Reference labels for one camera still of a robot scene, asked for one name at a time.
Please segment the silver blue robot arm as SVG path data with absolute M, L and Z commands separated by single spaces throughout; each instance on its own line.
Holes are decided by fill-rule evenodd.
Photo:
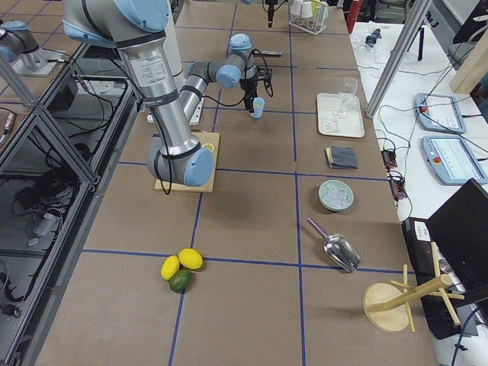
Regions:
M 128 78 L 149 109 L 157 132 L 146 154 L 151 174 L 171 184 L 200 187 L 214 170 L 212 153 L 202 147 L 189 123 L 207 86 L 239 85 L 253 112 L 258 83 L 271 85 L 271 71 L 255 64 L 262 53 L 245 34 L 235 34 L 219 61 L 196 62 L 183 79 L 174 23 L 167 1 L 65 1 L 66 34 L 81 43 L 115 49 Z

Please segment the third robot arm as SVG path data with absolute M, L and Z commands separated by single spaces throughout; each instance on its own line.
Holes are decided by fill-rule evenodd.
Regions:
M 63 26 L 68 37 L 108 49 L 156 40 L 173 69 L 181 64 L 169 1 L 65 1 Z M 41 46 L 23 21 L 1 24 L 1 56 L 12 62 L 20 55 L 44 64 Z

